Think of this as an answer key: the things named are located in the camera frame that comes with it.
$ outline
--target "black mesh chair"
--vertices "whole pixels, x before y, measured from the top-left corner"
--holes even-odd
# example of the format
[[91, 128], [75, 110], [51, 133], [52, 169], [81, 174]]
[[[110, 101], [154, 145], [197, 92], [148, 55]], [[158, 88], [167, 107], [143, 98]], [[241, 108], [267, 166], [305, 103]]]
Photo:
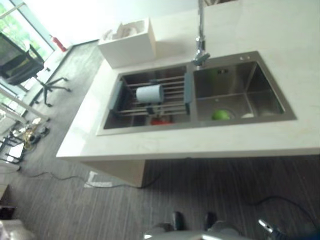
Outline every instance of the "black mesh chair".
[[54, 86], [60, 80], [68, 81], [65, 77], [49, 83], [43, 83], [38, 79], [37, 73], [45, 68], [44, 62], [32, 45], [27, 51], [23, 51], [7, 36], [0, 33], [0, 76], [10, 85], [19, 85], [34, 77], [42, 85], [44, 104], [51, 107], [52, 105], [47, 103], [48, 91], [64, 89], [70, 92], [71, 90], [62, 86]]

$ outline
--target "white countertop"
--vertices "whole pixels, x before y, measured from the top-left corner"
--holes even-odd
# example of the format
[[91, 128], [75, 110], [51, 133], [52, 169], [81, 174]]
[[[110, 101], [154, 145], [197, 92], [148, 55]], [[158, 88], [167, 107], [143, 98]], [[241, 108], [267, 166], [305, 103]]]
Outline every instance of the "white countertop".
[[252, 157], [320, 153], [320, 2], [238, 0], [205, 8], [211, 57], [259, 51], [297, 120], [97, 136], [119, 73], [190, 61], [197, 11], [152, 18], [157, 59], [104, 61], [57, 157], [74, 161]]

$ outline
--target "chair base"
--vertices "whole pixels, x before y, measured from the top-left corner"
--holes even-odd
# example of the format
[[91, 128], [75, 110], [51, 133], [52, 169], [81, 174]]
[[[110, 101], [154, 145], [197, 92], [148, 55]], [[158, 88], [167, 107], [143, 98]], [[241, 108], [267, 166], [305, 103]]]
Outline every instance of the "chair base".
[[68, 79], [66, 79], [65, 77], [60, 77], [57, 80], [51, 81], [49, 83], [43, 83], [42, 81], [40, 81], [37, 77], [35, 77], [35, 79], [38, 81], [38, 83], [41, 84], [42, 86], [42, 93], [43, 93], [43, 97], [44, 97], [44, 104], [47, 105], [48, 107], [52, 107], [53, 105], [47, 102], [47, 96], [48, 96], [48, 91], [52, 92], [53, 89], [64, 89], [67, 92], [71, 92], [70, 88], [67, 87], [63, 87], [63, 86], [55, 86], [54, 84], [56, 84], [57, 82], [64, 80], [65, 82], [68, 81]]

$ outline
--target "wall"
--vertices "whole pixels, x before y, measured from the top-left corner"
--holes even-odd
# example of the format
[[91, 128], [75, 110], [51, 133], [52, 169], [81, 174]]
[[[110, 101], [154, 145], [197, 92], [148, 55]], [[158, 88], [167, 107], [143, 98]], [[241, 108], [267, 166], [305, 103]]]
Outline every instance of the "wall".
[[65, 45], [99, 39], [120, 21], [170, 15], [197, 7], [197, 0], [25, 0], [25, 3]]

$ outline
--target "gray carpet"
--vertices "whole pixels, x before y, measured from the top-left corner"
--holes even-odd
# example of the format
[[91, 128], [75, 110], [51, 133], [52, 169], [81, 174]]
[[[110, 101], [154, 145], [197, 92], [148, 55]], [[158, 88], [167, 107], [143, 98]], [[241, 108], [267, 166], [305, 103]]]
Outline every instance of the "gray carpet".
[[[72, 92], [54, 90], [48, 97], [53, 107], [35, 106], [51, 117], [47, 124], [51, 132], [25, 156], [22, 172], [88, 178], [89, 168], [55, 155], [102, 62], [96, 44], [76, 46], [55, 74], [53, 79], [70, 79], [58, 86]], [[169, 222], [173, 211], [184, 214], [190, 230], [202, 229], [205, 213], [215, 212], [252, 239], [265, 236], [259, 218], [291, 235], [313, 230], [308, 218], [285, 201], [246, 204], [269, 195], [296, 201], [320, 224], [319, 156], [150, 160], [144, 182], [159, 173], [161, 178], [145, 189], [84, 188], [78, 179], [58, 181], [49, 175], [27, 178], [13, 173], [5, 177], [10, 183], [6, 200], [17, 206], [14, 217], [40, 240], [141, 240], [152, 225]], [[108, 175], [98, 176], [97, 181], [121, 183]]]

